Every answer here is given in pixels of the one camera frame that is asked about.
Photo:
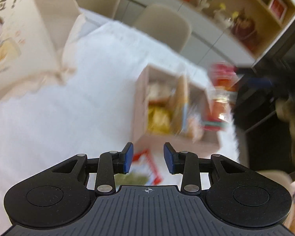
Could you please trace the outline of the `square biscuit clear pack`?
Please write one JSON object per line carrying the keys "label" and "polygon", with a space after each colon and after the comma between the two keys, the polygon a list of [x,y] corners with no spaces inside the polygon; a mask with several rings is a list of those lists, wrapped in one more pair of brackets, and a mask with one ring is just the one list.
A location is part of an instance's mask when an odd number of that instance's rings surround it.
{"label": "square biscuit clear pack", "polygon": [[189,106],[189,86],[186,75],[180,75],[176,90],[171,99],[171,127],[175,135],[185,134],[187,131],[187,113]]}

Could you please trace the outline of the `beige chair right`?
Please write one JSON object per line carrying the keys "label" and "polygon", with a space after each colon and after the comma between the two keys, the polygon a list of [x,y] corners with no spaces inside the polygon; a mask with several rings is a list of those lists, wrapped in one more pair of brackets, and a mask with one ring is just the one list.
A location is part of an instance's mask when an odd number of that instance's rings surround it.
{"label": "beige chair right", "polygon": [[191,36],[191,25],[173,9],[162,5],[147,6],[133,27],[180,53]]}

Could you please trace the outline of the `rice cracker red-trim pack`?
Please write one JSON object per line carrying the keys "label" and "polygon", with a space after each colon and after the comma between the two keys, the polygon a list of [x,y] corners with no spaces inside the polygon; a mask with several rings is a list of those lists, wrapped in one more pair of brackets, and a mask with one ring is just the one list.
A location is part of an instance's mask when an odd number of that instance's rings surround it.
{"label": "rice cracker red-trim pack", "polygon": [[231,122],[231,110],[237,99],[235,66],[219,62],[211,65],[208,76],[212,87],[208,89],[209,108],[202,120],[206,131],[224,130]]}

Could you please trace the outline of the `yellow chips bag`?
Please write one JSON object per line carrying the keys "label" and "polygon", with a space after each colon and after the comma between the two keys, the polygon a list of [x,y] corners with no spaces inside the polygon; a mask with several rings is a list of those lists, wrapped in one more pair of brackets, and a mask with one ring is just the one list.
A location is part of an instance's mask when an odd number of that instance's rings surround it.
{"label": "yellow chips bag", "polygon": [[171,115],[164,107],[148,106],[147,130],[151,134],[168,135],[171,133]]}

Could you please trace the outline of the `blue seaweed snack bag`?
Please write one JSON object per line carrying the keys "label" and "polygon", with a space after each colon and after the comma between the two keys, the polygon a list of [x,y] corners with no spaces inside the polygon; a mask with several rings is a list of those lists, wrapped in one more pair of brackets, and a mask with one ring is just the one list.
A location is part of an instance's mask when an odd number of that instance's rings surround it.
{"label": "blue seaweed snack bag", "polygon": [[145,185],[148,182],[148,176],[130,172],[128,174],[116,174],[114,176],[116,185]]}

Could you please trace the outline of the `brown plush toy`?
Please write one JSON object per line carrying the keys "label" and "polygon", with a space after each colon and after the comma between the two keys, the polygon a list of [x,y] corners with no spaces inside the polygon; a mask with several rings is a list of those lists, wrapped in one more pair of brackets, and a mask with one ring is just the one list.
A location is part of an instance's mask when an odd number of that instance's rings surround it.
{"label": "brown plush toy", "polygon": [[231,33],[247,48],[254,52],[258,45],[258,33],[253,18],[246,16],[245,9],[238,12],[234,18]]}

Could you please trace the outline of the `white plush toy figurine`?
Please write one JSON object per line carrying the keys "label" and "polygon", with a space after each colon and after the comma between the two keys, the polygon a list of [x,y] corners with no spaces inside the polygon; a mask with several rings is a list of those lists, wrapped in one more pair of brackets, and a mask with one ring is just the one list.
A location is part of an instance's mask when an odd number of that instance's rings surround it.
{"label": "white plush toy figurine", "polygon": [[220,3],[219,9],[214,10],[214,20],[223,29],[232,27],[232,15],[226,10],[226,5],[224,3]]}

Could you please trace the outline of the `red wafer snack pack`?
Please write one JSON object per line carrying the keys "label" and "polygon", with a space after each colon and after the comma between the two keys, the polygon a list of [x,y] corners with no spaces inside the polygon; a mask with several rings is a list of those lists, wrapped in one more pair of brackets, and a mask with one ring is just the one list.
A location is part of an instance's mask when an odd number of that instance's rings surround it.
{"label": "red wafer snack pack", "polygon": [[163,181],[149,149],[134,154],[130,174],[138,185],[158,185]]}

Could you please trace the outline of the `white knitted tablecloth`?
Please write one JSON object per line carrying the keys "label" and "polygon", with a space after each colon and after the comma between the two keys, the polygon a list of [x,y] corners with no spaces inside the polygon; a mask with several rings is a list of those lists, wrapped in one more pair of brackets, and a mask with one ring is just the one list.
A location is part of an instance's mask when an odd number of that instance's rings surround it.
{"label": "white knitted tablecloth", "polygon": [[206,70],[117,21],[86,23],[75,51],[77,71],[66,85],[0,102],[0,235],[10,227],[4,195],[16,183],[79,153],[96,158],[131,140],[135,83],[146,65],[211,85]]}

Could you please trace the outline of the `white sideboard cabinet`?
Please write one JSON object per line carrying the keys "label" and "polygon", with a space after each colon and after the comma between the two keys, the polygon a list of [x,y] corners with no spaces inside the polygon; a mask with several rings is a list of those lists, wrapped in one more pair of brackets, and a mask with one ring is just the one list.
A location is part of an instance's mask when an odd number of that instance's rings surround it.
{"label": "white sideboard cabinet", "polygon": [[121,0],[115,19],[131,26],[151,4],[162,4],[177,11],[191,24],[192,34],[181,54],[204,67],[226,61],[233,65],[251,67],[255,58],[227,30],[181,0]]}

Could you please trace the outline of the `round cracker clear pack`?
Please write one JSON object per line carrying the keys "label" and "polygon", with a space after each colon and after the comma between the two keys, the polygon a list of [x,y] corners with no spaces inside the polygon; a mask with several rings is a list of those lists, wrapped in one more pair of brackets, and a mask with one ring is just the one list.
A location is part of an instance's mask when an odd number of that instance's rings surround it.
{"label": "round cracker clear pack", "polygon": [[154,82],[148,85],[149,102],[167,101],[171,95],[171,87],[164,83]]}

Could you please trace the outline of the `pink open gift box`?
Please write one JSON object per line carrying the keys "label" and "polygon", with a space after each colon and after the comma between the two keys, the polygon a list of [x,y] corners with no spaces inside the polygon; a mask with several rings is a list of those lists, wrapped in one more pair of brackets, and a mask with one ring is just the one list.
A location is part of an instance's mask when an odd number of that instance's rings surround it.
{"label": "pink open gift box", "polygon": [[[187,113],[187,131],[185,134],[157,135],[148,132],[148,106],[166,108],[171,115],[171,99],[175,93],[180,75],[186,75],[189,86],[189,106]],[[171,87],[171,95],[167,101],[149,102],[148,85],[154,82],[164,83]],[[206,90],[192,82],[186,73],[173,74],[153,65],[147,65],[136,81],[134,101],[133,136],[136,152],[149,149],[153,153],[161,153],[163,145],[169,142],[177,151],[191,151],[200,157],[206,157],[220,148],[218,134],[206,131],[203,118],[209,108]]]}

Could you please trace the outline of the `red framed picture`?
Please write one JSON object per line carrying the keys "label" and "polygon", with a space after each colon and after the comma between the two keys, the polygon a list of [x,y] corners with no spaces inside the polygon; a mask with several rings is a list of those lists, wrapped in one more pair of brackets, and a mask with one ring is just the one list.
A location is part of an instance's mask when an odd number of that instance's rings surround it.
{"label": "red framed picture", "polygon": [[283,0],[270,0],[268,8],[274,17],[278,21],[282,22],[286,15],[288,6]]}

